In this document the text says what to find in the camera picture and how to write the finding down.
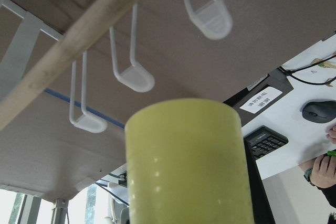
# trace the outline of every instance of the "mouse scroll wheel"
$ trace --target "mouse scroll wheel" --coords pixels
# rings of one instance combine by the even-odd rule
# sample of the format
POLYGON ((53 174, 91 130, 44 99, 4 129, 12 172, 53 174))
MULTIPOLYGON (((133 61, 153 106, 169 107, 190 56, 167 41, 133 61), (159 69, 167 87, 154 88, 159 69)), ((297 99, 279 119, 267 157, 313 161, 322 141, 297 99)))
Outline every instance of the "mouse scroll wheel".
POLYGON ((308 114, 310 114, 310 115, 312 115, 312 116, 317 116, 317 114, 314 113, 314 112, 308 112, 308 114))

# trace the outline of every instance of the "white wall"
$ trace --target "white wall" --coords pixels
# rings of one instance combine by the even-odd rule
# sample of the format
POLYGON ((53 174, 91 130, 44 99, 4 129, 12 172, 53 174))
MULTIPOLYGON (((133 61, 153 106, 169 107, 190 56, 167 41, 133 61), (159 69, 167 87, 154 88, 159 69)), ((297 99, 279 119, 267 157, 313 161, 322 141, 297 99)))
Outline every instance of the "white wall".
POLYGON ((276 224, 327 224, 336 209, 303 177, 299 166, 263 181, 276 224))

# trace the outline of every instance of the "black sleeve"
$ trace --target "black sleeve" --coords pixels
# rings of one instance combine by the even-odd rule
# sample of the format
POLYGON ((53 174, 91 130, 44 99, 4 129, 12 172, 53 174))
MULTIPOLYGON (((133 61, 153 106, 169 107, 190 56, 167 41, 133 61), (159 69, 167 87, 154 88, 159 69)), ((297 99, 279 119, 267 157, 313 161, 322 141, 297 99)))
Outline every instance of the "black sleeve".
POLYGON ((320 189, 323 192, 329 204, 332 207, 336 208, 336 185, 333 185, 328 188, 318 188, 318 189, 320 189))

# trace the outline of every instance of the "label sticker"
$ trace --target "label sticker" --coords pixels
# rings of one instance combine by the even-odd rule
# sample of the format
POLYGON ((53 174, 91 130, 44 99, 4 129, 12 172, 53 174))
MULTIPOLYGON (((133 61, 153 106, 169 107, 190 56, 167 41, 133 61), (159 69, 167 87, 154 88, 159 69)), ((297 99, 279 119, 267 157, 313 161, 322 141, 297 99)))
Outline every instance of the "label sticker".
POLYGON ((259 93, 250 98, 240 108, 246 110, 252 114, 257 113, 262 108, 266 107, 271 101, 282 94, 282 91, 273 87, 267 87, 261 90, 259 93))

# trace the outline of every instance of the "hand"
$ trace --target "hand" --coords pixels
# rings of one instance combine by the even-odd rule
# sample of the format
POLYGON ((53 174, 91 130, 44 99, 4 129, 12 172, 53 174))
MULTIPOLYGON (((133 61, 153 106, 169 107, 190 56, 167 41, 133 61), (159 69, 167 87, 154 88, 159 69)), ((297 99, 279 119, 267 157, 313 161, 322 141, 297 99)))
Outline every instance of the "hand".
POLYGON ((335 170, 336 157, 323 157, 323 155, 321 155, 317 157, 314 162, 310 181, 320 188, 331 187, 336 184, 335 170))
POLYGON ((336 125, 328 131, 327 139, 329 139, 331 143, 336 144, 336 125))

